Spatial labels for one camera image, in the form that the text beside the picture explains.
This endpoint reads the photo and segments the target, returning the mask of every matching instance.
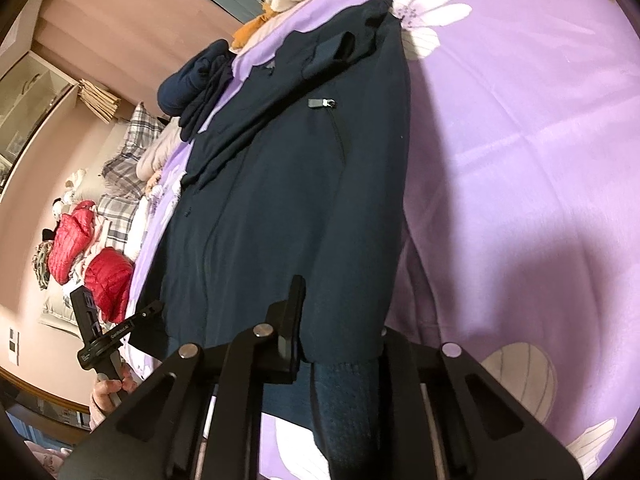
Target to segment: zippered pocket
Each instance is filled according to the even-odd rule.
[[[328,111],[331,124],[334,127],[335,140],[340,148],[340,160],[344,164],[351,149],[351,136],[340,113],[335,109],[335,101],[333,99],[309,99],[308,106],[309,108],[324,108]]]

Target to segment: red puffer jacket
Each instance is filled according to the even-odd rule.
[[[94,205],[91,200],[85,200],[71,215],[63,214],[60,218],[47,262],[49,272],[60,285],[69,281],[71,265],[94,236],[94,212],[91,211]]]
[[[124,321],[132,276],[131,262],[113,247],[101,250],[86,268],[84,286],[107,321]]]

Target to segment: plaid pillow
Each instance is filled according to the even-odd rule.
[[[136,175],[136,165],[163,129],[162,123],[146,111],[143,103],[136,106],[122,149],[102,167],[102,177],[112,195],[137,200],[142,198],[146,182]]]
[[[109,194],[104,194],[100,197],[98,215],[102,215],[111,221],[109,232],[107,233],[107,247],[113,247],[117,251],[124,252],[124,246],[127,244],[131,222],[138,208],[138,203],[138,200]]]

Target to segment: folded navy garment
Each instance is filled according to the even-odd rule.
[[[180,117],[184,142],[193,139],[231,81],[235,56],[225,40],[217,40],[159,86],[158,105],[165,114]]]

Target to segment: zipper pull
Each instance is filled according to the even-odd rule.
[[[333,99],[309,99],[309,108],[335,108]]]

